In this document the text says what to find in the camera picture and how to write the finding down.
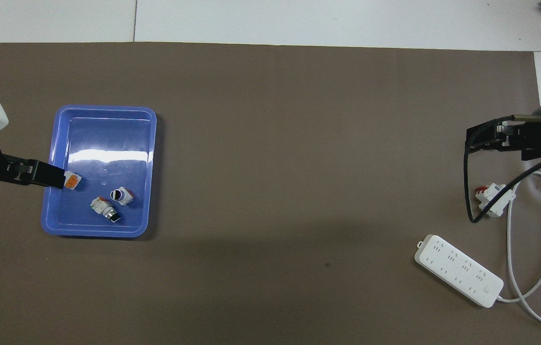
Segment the white electrical component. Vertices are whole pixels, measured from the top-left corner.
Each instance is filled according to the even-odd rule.
[[[117,189],[111,190],[111,199],[120,203],[120,205],[125,206],[134,200],[134,194],[127,190],[125,187],[120,186]]]
[[[481,202],[479,204],[479,209],[483,210],[486,205],[496,196],[501,189],[505,188],[505,185],[496,185],[496,184],[489,184],[484,185],[476,189],[475,197]],[[514,194],[513,190],[508,190],[507,193],[503,194],[503,196],[494,203],[492,208],[486,213],[490,217],[500,217],[503,215],[503,209],[505,209],[505,206],[509,203],[509,201],[516,198],[516,194]]]
[[[437,235],[429,234],[417,247],[418,264],[482,307],[494,304],[503,288],[501,278]]]
[[[112,221],[113,223],[121,219],[121,216],[113,208],[113,205],[109,203],[108,200],[102,198],[101,196],[98,196],[96,199],[93,199],[91,201],[90,206],[91,206],[91,209],[95,211],[95,213],[102,214],[104,218]]]
[[[80,183],[82,177],[79,174],[75,174],[74,172],[68,170],[64,173],[64,187],[68,189],[74,189],[77,188],[78,184]]]

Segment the blue plastic tray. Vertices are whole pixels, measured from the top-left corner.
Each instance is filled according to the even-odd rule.
[[[153,149],[157,118],[145,107],[67,105],[53,126],[49,163],[82,177],[75,190],[45,188],[42,227],[66,236],[131,238],[147,228],[152,190]],[[109,198],[124,186],[134,194],[122,206]],[[89,204],[98,196],[111,201],[116,223]]]

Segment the black cable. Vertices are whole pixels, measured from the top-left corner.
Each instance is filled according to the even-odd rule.
[[[490,202],[483,208],[483,210],[475,217],[473,218],[473,213],[470,209],[470,195],[469,195],[469,170],[468,170],[468,159],[469,159],[469,153],[470,153],[470,147],[472,146],[473,142],[477,138],[478,135],[480,135],[483,131],[486,129],[495,126],[499,122],[503,121],[511,121],[513,120],[513,116],[505,116],[501,118],[497,118],[495,120],[490,120],[486,122],[485,124],[481,125],[464,143],[464,157],[463,157],[463,177],[464,177],[464,201],[466,203],[466,212],[469,216],[469,220],[472,223],[477,223],[483,218],[483,215],[486,214],[494,204],[505,194],[507,191],[509,191],[511,188],[514,188],[516,183],[519,183],[525,177],[529,176],[533,173],[533,171],[539,170],[541,168],[541,162],[535,164],[522,174],[518,175],[515,179],[513,179],[510,183],[508,183],[503,189],[501,189],[498,194],[490,200]]]

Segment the electrical socket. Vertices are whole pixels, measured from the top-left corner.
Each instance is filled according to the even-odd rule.
[[[437,235],[429,234],[417,247],[418,264],[482,307],[494,304],[501,278]]]

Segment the brown tabletop surface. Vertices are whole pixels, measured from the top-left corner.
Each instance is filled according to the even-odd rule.
[[[43,188],[0,183],[3,344],[541,344],[413,260],[438,234],[505,281],[505,217],[471,224],[468,127],[539,105],[533,54],[324,46],[0,44],[4,153],[47,160],[66,104],[157,113],[136,240],[40,226]],[[518,153],[472,157],[507,183]],[[541,181],[514,211],[518,283],[541,274]],[[541,288],[529,298],[541,315]]]

